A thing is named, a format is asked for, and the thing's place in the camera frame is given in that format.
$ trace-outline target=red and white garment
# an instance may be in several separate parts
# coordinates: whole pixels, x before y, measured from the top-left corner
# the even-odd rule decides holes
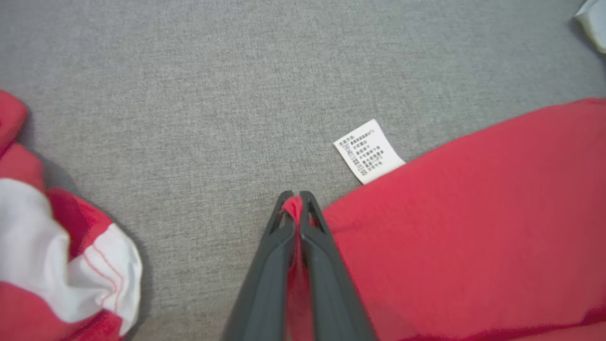
[[[124,338],[137,319],[135,244],[91,204],[46,189],[14,139],[25,106],[0,91],[0,340]]]

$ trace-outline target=gray background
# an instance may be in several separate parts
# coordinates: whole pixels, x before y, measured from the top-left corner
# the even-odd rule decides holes
[[[30,108],[47,183],[138,244],[134,340],[211,340],[278,194],[360,186],[331,145],[350,130],[376,118],[411,160],[604,96],[581,3],[3,0],[0,88]]]

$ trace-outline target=clothing tag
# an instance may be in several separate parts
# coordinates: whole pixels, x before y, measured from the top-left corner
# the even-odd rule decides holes
[[[406,163],[393,150],[375,119],[338,139],[334,145],[363,184]]]

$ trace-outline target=white object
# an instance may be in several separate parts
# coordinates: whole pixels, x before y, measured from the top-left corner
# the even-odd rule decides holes
[[[574,18],[583,25],[598,51],[606,53],[606,0],[588,0]]]
[[[406,163],[393,150],[375,119],[338,139],[334,145],[363,184]]]

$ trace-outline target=care label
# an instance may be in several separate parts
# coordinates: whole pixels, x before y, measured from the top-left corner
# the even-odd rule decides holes
[[[338,139],[334,145],[363,184],[406,163],[393,150],[375,119]]]

